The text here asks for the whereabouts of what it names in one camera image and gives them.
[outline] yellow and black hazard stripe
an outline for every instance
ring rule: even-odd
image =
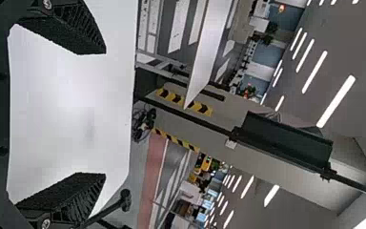
[[[179,94],[174,94],[164,88],[159,89],[156,92],[156,95],[158,95],[159,97],[161,97],[167,101],[177,104],[180,107],[183,107],[183,103],[184,103],[184,99],[185,99],[184,96],[181,96]],[[200,113],[205,116],[211,116],[213,114],[213,108],[209,107],[206,104],[197,102],[197,101],[192,101],[189,104],[188,108],[194,112]]]
[[[192,144],[190,144],[189,142],[185,141],[185,140],[181,140],[181,139],[178,139],[177,137],[173,136],[173,135],[169,135],[167,134],[166,132],[158,129],[158,128],[153,128],[152,129],[152,132],[157,134],[157,135],[161,135],[165,138],[167,138],[168,140],[180,145],[180,146],[183,146],[184,148],[188,149],[188,150],[192,150],[196,153],[200,153],[200,148],[196,147],[196,146],[193,146]]]

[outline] linear led light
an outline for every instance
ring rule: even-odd
[[[246,196],[246,194],[248,193],[249,188],[251,187],[251,185],[252,185],[253,182],[254,182],[254,176],[252,176],[249,179],[249,182],[248,182],[248,184],[246,184],[245,188],[243,189],[242,195],[240,196],[240,198],[244,198]]]
[[[275,72],[273,74],[273,77],[275,77],[277,75],[278,70],[280,69],[282,63],[283,63],[283,60],[281,59],[280,62],[278,62],[277,68],[275,68]]]
[[[301,33],[302,33],[302,28],[299,28],[299,31],[296,33],[296,36],[295,36],[295,39],[294,39],[294,42],[293,42],[293,45],[291,45],[291,47],[290,47],[290,52],[292,52],[293,51],[293,49],[294,49],[294,47],[295,47],[295,44],[296,44],[296,42],[298,41],[298,38],[299,38],[299,35],[301,35]]]
[[[225,220],[224,222],[224,229],[227,228],[228,224],[230,223],[231,219],[233,218],[234,216],[234,210],[231,211],[230,215],[228,216],[227,220]]]
[[[242,176],[240,176],[240,177],[238,177],[238,178],[237,178],[237,180],[236,180],[236,184],[234,185],[234,188],[233,188],[233,193],[234,193],[234,191],[236,191],[236,188],[237,188],[237,186],[239,185],[240,180],[242,180]]]
[[[234,175],[233,175],[233,177],[231,178],[230,183],[228,184],[228,189],[230,189],[230,188],[231,188],[231,185],[233,185],[233,182],[234,182]]]
[[[299,41],[299,44],[298,44],[298,46],[296,47],[296,50],[295,50],[295,52],[294,52],[293,60],[295,60],[295,59],[296,59],[296,56],[298,55],[299,50],[301,50],[301,47],[302,47],[302,45],[304,44],[304,41],[305,41],[305,39],[307,38],[307,35],[308,35],[308,33],[307,33],[307,32],[304,32],[304,34],[302,35],[302,38],[301,38],[301,40]]]
[[[302,65],[305,62],[305,59],[307,58],[309,52],[311,51],[312,46],[314,45],[314,42],[315,42],[315,40],[312,39],[310,44],[308,45],[307,50],[305,51],[304,55],[302,55],[302,58],[299,61],[298,66],[296,66],[296,70],[295,70],[296,73],[299,73],[299,71],[301,70]]]
[[[322,117],[317,121],[316,126],[318,128],[323,128],[329,118],[332,116],[334,111],[336,110],[337,106],[340,104],[341,100],[343,100],[344,96],[347,92],[353,87],[356,82],[356,78],[350,75],[346,81],[344,82],[343,86],[341,86],[340,90],[337,92],[334,100],[332,100],[329,107],[326,109],[325,113],[323,113]]]
[[[219,216],[222,216],[222,214],[224,214],[227,206],[228,206],[228,201],[225,201],[224,206],[222,207],[221,212],[219,213]]]
[[[216,199],[216,201],[219,201],[221,199],[221,197],[222,197],[222,192],[219,193],[218,198]]]
[[[269,205],[270,201],[275,196],[278,189],[280,189],[280,186],[278,186],[278,185],[273,186],[272,190],[270,190],[269,194],[264,199],[264,207],[267,207],[267,205]]]
[[[275,80],[273,82],[273,87],[275,87],[275,85],[277,84],[277,81],[280,78],[282,73],[283,73],[283,68],[281,68],[280,71],[278,71],[278,75],[277,75],[277,77],[275,78]]]
[[[227,178],[227,181],[225,181],[225,186],[227,186],[228,182],[230,182],[230,179],[231,179],[231,175],[228,175],[228,178]]]
[[[281,104],[283,104],[284,101],[284,95],[281,96],[280,100],[277,103],[277,106],[275,107],[275,111],[278,112],[280,110]]]
[[[308,77],[307,81],[305,82],[304,87],[302,88],[302,93],[305,94],[309,88],[309,86],[311,85],[312,81],[314,80],[317,72],[319,71],[320,67],[323,64],[323,61],[325,61],[326,56],[328,55],[327,51],[324,51],[322,53],[322,55],[320,56],[319,60],[317,61],[314,69],[312,70],[310,76]]]
[[[222,196],[222,199],[219,201],[219,203],[218,203],[218,207],[220,207],[221,206],[221,204],[222,204],[222,202],[224,201],[224,198],[225,198],[225,196]]]
[[[266,95],[267,95],[267,93],[265,93],[265,94],[263,95],[263,98],[262,98],[262,99],[261,99],[261,101],[260,101],[260,105],[263,105],[264,100],[266,99]]]

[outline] yellow machine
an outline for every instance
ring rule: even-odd
[[[203,171],[209,171],[211,167],[211,162],[213,161],[213,158],[210,156],[206,156],[203,159],[203,163],[201,164],[201,170]]]

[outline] ceiling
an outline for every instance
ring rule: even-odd
[[[267,207],[264,200],[273,188],[273,184],[255,178],[248,192],[241,198],[242,193],[251,180],[252,175],[232,168],[229,172],[234,181],[222,186],[221,204],[215,204],[214,222],[218,228],[223,228],[229,214],[234,211],[228,228],[335,228],[336,213],[318,206],[305,198],[279,189]],[[234,187],[241,177],[234,192]],[[225,202],[227,207],[222,212]]]
[[[270,88],[265,105],[275,107],[285,95],[280,111],[317,123],[346,78],[356,78],[353,88],[335,110],[325,128],[346,136],[366,137],[366,1],[312,1],[299,23],[308,33],[296,60],[294,52],[283,56],[283,74]],[[299,73],[295,68],[311,39],[315,44]],[[323,51],[328,52],[307,93],[302,94],[308,76]]]

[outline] white wall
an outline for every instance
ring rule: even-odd
[[[203,31],[198,42],[197,54],[186,94],[185,108],[210,81],[211,73],[221,43],[232,0],[213,0],[207,7]]]

